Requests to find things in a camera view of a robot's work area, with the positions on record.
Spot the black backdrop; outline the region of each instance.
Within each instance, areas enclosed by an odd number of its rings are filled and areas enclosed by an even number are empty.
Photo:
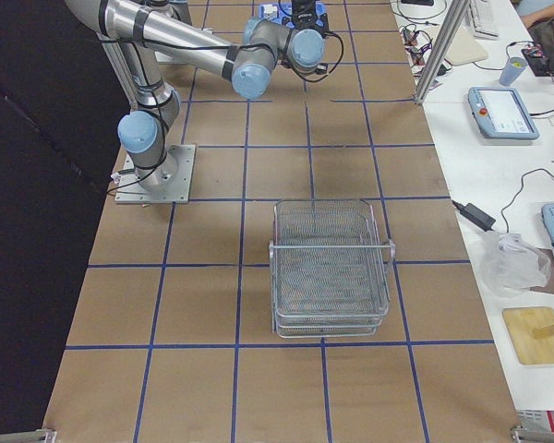
[[[102,212],[68,158],[105,188],[128,110],[95,38],[63,0],[0,0],[0,434],[42,426]]]

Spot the white table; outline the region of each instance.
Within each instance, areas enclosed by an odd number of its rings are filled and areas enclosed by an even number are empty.
[[[391,2],[396,10],[395,0]],[[492,6],[500,39],[477,40],[489,54],[487,60],[478,64],[502,67],[506,61],[505,46],[529,40],[529,34],[509,0],[492,0]],[[431,7],[401,4],[402,11],[411,17],[431,16],[442,7],[442,0]],[[399,26],[406,24],[402,18],[397,21]],[[431,21],[440,23],[440,18]],[[521,55],[522,47],[513,46],[510,54]],[[535,120],[541,136],[527,145],[507,146],[483,139],[472,118],[466,93],[473,86],[498,87],[499,75],[500,71],[487,71],[472,64],[456,66],[439,78],[442,85],[429,93],[423,106],[452,199],[477,205],[497,219],[496,230],[504,231],[500,209],[519,189],[521,175],[536,168],[554,173],[551,162],[554,160],[554,114]],[[554,83],[550,78],[536,78],[526,69],[512,86],[519,90],[530,113],[554,108]],[[531,245],[550,248],[540,209],[551,201],[554,201],[552,180],[542,173],[527,176],[524,192],[506,211],[511,232],[520,233]],[[554,308],[554,295],[528,291],[515,296],[508,293],[511,296],[507,297],[507,292],[500,295],[490,291],[481,271],[484,234],[463,217],[458,216],[458,220],[515,408],[554,411],[554,365],[521,365],[501,316],[501,311],[507,307]]]

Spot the power adapter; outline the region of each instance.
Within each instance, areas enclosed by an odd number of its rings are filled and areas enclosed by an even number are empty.
[[[482,229],[483,231],[492,231],[492,225],[496,220],[486,214],[479,207],[473,205],[472,203],[468,203],[464,206],[453,200],[452,204],[458,210],[458,212],[460,212],[460,214],[462,214],[466,219],[478,226],[480,229]]]

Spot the keyboard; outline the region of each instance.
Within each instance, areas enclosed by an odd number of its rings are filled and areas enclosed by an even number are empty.
[[[474,37],[497,40],[499,30],[495,25],[490,2],[491,0],[470,0],[470,6],[465,14]]]

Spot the wire mesh basket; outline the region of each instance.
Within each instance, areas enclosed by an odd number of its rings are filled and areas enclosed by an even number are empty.
[[[368,335],[388,313],[394,244],[379,242],[366,201],[280,201],[269,249],[273,330],[280,336]]]

